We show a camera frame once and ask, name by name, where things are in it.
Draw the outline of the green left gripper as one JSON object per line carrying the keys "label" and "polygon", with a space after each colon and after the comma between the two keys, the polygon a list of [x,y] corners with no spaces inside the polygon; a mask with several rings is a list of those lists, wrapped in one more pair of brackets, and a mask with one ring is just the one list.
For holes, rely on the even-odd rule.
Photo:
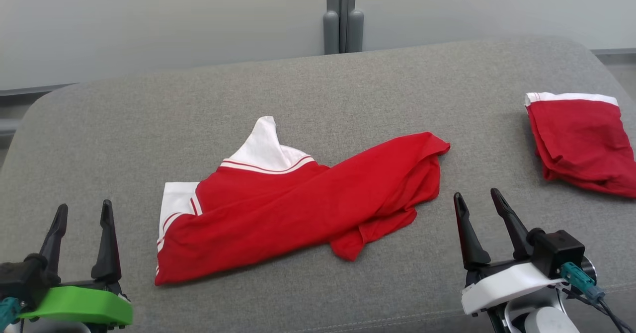
{"label": "green left gripper", "polygon": [[61,204],[38,255],[43,283],[56,287],[46,292],[35,309],[23,310],[19,319],[77,322],[107,329],[131,326],[133,306],[118,283],[121,264],[112,202],[105,199],[102,203],[100,245],[96,263],[91,268],[91,278],[95,281],[58,286],[61,283],[58,275],[61,241],[66,233],[67,220],[68,206]]}

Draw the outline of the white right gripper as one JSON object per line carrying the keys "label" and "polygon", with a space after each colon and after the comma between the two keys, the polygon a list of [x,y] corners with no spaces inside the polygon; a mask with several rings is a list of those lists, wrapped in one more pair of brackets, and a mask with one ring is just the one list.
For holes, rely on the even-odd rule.
{"label": "white right gripper", "polygon": [[[527,242],[529,231],[497,188],[491,188],[490,194],[514,247],[513,258],[530,258],[534,248]],[[491,261],[490,255],[483,249],[475,234],[470,222],[470,211],[461,193],[454,193],[453,202],[463,266],[467,270],[466,285],[461,291],[461,305],[465,315],[474,315],[548,286],[558,286],[565,282],[562,278],[548,278],[529,262],[514,264],[510,261],[511,265],[506,269],[486,275],[484,272],[487,269],[496,267],[488,266]]]}

